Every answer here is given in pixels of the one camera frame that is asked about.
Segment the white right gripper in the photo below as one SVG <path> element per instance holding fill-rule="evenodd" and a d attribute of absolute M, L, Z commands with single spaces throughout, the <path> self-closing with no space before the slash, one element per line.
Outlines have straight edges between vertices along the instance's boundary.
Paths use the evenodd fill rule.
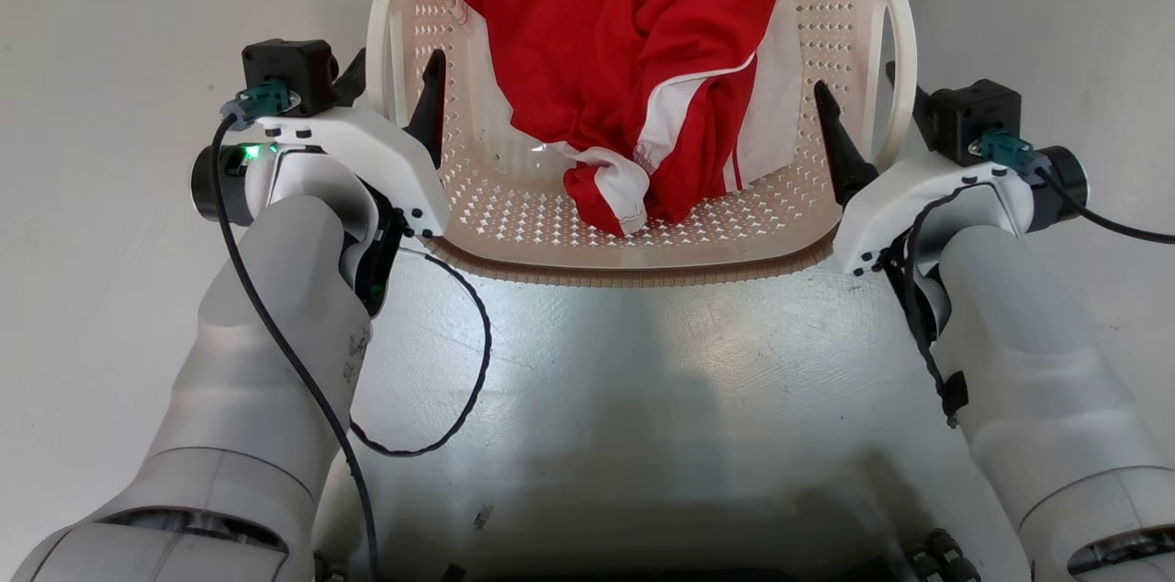
<path fill-rule="evenodd" d="M 901 63 L 889 60 L 885 74 L 892 88 L 884 152 L 902 152 L 909 131 L 931 150 L 929 96 L 916 81 L 898 79 Z M 906 159 L 878 176 L 841 123 L 841 109 L 825 81 L 813 86 L 835 203 L 842 207 L 835 230 L 835 268 L 848 275 L 870 272 L 882 249 L 907 230 L 919 213 L 940 198 L 956 199 L 964 213 L 961 228 L 991 225 L 1020 236 L 1028 233 L 1034 198 L 1027 182 L 1003 165 L 982 162 L 962 167 L 929 152 Z"/>

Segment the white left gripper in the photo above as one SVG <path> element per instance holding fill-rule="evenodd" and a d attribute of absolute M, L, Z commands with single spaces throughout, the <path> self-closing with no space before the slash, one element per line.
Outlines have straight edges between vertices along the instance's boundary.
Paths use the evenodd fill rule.
<path fill-rule="evenodd" d="M 365 106 L 365 48 L 333 83 L 336 108 L 317 118 L 260 118 L 267 134 L 244 178 L 251 218 L 286 198 L 314 196 L 335 210 L 344 230 L 369 240 L 377 198 L 402 210 L 408 228 L 441 238 L 452 216 L 439 178 L 446 86 L 445 52 L 435 48 L 422 72 L 422 93 L 404 129 Z"/>

